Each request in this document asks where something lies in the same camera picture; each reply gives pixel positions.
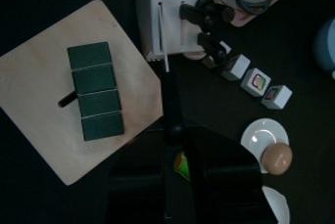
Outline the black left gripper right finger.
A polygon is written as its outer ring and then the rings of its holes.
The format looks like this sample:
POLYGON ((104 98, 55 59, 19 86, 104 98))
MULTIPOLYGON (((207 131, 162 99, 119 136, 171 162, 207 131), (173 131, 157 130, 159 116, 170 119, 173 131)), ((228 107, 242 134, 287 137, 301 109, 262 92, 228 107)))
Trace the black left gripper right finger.
POLYGON ((234 140, 203 127, 187 129, 185 152, 197 224, 277 224, 257 160, 234 140))

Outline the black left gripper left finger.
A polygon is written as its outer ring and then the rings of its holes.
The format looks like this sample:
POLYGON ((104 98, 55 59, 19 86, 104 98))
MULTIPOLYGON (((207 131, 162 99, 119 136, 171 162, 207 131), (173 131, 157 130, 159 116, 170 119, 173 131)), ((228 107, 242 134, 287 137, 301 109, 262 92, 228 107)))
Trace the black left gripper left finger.
POLYGON ((115 155, 104 224, 163 224, 163 133, 146 130, 115 155))

